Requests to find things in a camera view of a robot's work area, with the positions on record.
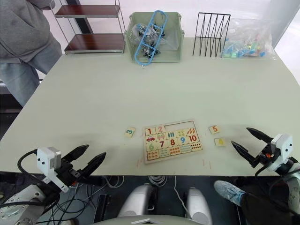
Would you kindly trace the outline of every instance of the puzzle piece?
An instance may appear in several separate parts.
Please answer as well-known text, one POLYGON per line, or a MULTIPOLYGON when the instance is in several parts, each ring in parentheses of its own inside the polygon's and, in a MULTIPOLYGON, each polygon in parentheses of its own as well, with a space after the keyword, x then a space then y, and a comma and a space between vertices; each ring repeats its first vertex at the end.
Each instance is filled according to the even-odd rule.
POLYGON ((167 139, 174 138, 175 132, 174 131, 166 132, 166 137, 167 139))
POLYGON ((224 138, 215 138, 215 145, 217 147, 226 146, 224 138))
POLYGON ((175 130, 175 135, 176 137, 183 137, 186 135, 186 132, 186 129, 175 130))
POLYGON ((186 136, 178 137, 177 138, 179 145, 188 144, 189 138, 186 136))
POLYGON ((212 135, 220 132, 220 129, 218 128, 217 125, 209 127, 209 130, 210 130, 210 132, 211 132, 212 135))
POLYGON ((168 146, 173 147, 178 145, 177 137, 168 140, 168 146))
POLYGON ((163 149, 168 147, 168 141, 167 140, 161 140, 157 143, 158 149, 163 149))
POLYGON ((125 131, 125 137, 132 137, 133 134, 135 133, 135 128, 134 127, 128 127, 127 130, 125 131))
POLYGON ((191 152, 192 147, 190 144, 184 144, 184 145, 180 146, 180 151, 181 151, 181 153, 191 152))
POLYGON ((197 135, 197 134, 191 134, 191 135, 188 135, 187 138, 189 139, 189 141, 190 141, 191 143, 193 143, 193 142, 198 142, 198 141, 199 141, 199 140, 198 140, 198 135, 197 135))
POLYGON ((170 156, 170 150, 169 149, 160 149, 159 150, 159 157, 163 158, 163 157, 167 157, 170 156))
POLYGON ((155 127, 149 127, 145 129, 146 136, 156 134, 155 127))
POLYGON ((195 128, 186 129, 186 136, 197 135, 195 128))
POLYGON ((153 159, 159 158, 158 150, 148 151, 147 152, 147 158, 148 158, 148 160, 153 160, 153 159))
POLYGON ((150 143, 150 142, 156 142, 156 136, 154 136, 154 135, 153 135, 153 136, 151 136, 151 135, 150 135, 150 136, 147 136, 147 137, 146 137, 146 142, 147 142, 147 143, 150 143))
POLYGON ((156 140, 159 142, 161 140, 167 140, 167 136, 165 133, 157 134, 156 135, 156 140))
POLYGON ((202 150, 202 146, 201 146, 200 142, 192 143, 191 147, 192 147, 192 151, 202 150))
POLYGON ((170 151, 171 156, 178 155, 181 153, 180 146, 171 147, 168 148, 168 150, 170 151))
POLYGON ((147 151, 153 151, 158 149, 158 144, 157 142, 153 142, 153 143, 146 143, 146 150, 147 151))
POLYGON ((164 126, 158 126, 155 128, 156 130, 156 133, 159 134, 159 133, 164 133, 165 132, 165 127, 164 126))

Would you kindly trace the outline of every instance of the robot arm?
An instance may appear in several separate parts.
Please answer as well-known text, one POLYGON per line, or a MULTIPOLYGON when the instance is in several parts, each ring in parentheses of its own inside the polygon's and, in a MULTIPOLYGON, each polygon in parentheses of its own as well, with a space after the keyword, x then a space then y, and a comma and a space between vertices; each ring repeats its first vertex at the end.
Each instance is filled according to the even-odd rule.
POLYGON ((95 156, 84 169, 74 170, 71 162, 78 159, 88 147, 89 145, 79 146, 63 158, 61 158, 61 152, 53 147, 32 151, 32 154, 37 155, 38 168, 46 176, 42 181, 22 168, 21 161, 29 154, 23 156, 18 162, 18 167, 37 184, 29 185, 1 205, 0 225, 35 224, 41 215, 59 201, 61 191, 67 192, 69 186, 88 178, 106 156, 106 152, 101 153, 95 156))
POLYGON ((248 127, 247 130, 257 139, 267 143, 264 149, 254 158, 240 144, 231 141, 232 145, 253 168, 261 163, 270 172, 275 171, 282 176, 290 191, 289 208, 293 212, 300 214, 300 163, 293 157, 289 157, 293 150, 292 136, 279 134, 275 138, 271 138, 254 128, 248 127))

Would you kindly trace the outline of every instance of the green storage bin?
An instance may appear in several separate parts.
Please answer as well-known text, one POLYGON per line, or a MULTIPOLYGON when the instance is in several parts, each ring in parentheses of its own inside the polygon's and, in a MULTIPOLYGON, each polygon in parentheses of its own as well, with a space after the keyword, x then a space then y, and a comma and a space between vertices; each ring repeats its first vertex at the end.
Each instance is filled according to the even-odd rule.
MULTIPOLYGON (((166 50, 166 47, 160 44, 158 50, 161 53, 155 55, 152 62, 179 62, 181 59, 181 50, 184 36, 184 31, 181 29, 180 25, 181 15, 176 12, 166 12, 166 14, 168 15, 168 21, 164 30, 165 38, 168 39, 168 35, 172 35, 172 38, 175 38, 177 40, 176 43, 178 44, 178 48, 176 50, 166 50)), ((129 17, 130 23, 127 31, 125 31, 125 41, 127 49, 131 56, 131 60, 133 62, 136 62, 135 52, 138 47, 138 44, 134 43, 131 37, 133 35, 132 28, 138 23, 143 23, 147 26, 152 15, 152 12, 135 12, 129 17)), ((160 14, 157 14, 155 22, 160 26, 162 25, 163 21, 164 19, 161 18, 160 14)), ((147 57, 143 56, 142 54, 139 54, 139 60, 141 62, 147 62, 147 59, 147 57)))

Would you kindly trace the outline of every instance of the white table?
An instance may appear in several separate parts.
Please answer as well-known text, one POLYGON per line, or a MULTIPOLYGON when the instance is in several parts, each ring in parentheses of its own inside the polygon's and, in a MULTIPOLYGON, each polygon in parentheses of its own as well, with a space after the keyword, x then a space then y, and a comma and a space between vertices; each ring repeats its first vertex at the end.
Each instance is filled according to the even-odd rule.
MULTIPOLYGON (((62 56, 1 140, 0 171, 17 172, 20 156, 36 147, 65 155, 87 143, 74 167, 106 151, 96 175, 254 175, 258 167, 230 144, 256 156, 265 144, 248 126, 273 137, 292 134, 292 156, 300 160, 300 87, 283 62, 193 57, 192 47, 185 38, 180 63, 144 69, 127 52, 62 56), (196 122, 203 151, 145 165, 142 127, 188 119, 196 122), (222 129, 218 135, 208 130, 214 124, 222 129), (131 139, 124 137, 128 127, 136 128, 131 139), (227 146, 216 147, 216 137, 227 146)), ((35 160, 23 166, 37 173, 35 160)))

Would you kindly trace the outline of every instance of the jeans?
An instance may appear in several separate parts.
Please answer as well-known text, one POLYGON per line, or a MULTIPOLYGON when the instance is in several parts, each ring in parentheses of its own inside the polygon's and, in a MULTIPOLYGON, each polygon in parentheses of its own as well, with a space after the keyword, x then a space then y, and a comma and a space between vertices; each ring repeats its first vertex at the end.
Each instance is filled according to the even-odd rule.
POLYGON ((0 78, 20 105, 25 106, 39 85, 36 69, 47 74, 60 56, 60 44, 52 38, 51 43, 27 63, 0 63, 0 78))

